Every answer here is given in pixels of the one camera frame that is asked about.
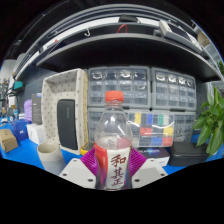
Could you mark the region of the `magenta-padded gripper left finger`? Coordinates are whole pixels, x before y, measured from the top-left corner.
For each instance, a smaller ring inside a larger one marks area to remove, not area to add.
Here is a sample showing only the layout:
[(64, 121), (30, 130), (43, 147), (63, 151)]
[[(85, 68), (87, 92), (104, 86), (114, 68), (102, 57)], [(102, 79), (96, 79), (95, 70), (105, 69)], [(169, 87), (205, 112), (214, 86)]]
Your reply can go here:
[(60, 173), (60, 177), (84, 188), (94, 189), (97, 185), (98, 160), (95, 149), (80, 159), (72, 159)]

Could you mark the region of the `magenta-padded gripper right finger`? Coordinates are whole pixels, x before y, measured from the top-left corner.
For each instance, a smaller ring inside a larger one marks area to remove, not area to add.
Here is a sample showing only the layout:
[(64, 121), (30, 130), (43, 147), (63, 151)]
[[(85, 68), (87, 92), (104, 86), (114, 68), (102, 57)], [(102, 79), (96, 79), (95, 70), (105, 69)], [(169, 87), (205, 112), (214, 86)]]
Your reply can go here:
[(127, 188), (146, 186), (167, 176), (166, 171), (155, 159), (147, 159), (135, 149), (130, 151), (127, 173)]

